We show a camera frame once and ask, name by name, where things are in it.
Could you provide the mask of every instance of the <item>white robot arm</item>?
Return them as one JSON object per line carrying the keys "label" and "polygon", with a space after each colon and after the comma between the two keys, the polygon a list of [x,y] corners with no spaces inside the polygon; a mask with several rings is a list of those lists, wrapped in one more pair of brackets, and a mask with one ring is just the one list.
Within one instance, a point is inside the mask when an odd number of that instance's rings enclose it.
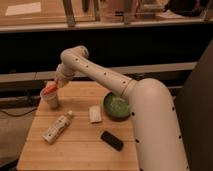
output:
{"label": "white robot arm", "polygon": [[189,166],[172,96],[155,79],[133,80],[96,65],[88,50],[77,46],[62,52],[56,81],[63,87],[80,71],[129,102],[139,167],[143,171],[188,171]]}

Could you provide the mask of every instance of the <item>bowl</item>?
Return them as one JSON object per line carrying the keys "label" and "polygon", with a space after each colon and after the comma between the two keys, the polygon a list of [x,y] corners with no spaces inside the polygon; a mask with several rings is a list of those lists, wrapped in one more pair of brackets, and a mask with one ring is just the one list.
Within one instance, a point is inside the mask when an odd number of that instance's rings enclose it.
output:
{"label": "bowl", "polygon": [[103,105],[107,115],[112,119],[122,120],[130,116],[130,109],[127,101],[112,92],[104,97]]}

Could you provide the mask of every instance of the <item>wooden tabletop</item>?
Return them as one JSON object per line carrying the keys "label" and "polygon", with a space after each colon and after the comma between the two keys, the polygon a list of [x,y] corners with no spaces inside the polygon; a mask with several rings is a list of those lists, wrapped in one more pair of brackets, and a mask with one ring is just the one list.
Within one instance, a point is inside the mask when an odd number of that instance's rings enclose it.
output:
{"label": "wooden tabletop", "polygon": [[[60,107],[52,110],[40,101],[17,170],[116,170],[138,171],[138,160],[130,119],[115,122],[108,118],[102,103],[109,91],[93,81],[73,81],[58,92]],[[102,122],[89,122],[89,107],[100,105]],[[70,126],[53,145],[41,135],[60,116],[74,112]],[[119,152],[100,139],[109,131],[123,140]]]}

